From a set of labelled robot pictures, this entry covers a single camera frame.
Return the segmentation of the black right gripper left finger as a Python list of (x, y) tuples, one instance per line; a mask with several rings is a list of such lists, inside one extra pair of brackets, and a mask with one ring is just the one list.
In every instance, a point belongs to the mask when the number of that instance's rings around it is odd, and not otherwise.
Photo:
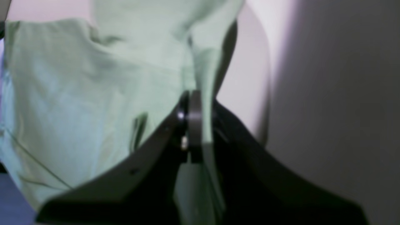
[(103, 175), (45, 203), (43, 225), (179, 225), (173, 200), (187, 157), (203, 161), (200, 91), (185, 91), (143, 145)]

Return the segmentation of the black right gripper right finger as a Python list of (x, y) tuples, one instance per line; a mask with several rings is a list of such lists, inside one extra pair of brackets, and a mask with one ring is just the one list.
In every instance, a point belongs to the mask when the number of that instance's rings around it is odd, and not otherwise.
[(355, 203), (277, 161), (218, 101), (212, 118), (216, 166), (227, 206), (224, 225), (368, 224)]

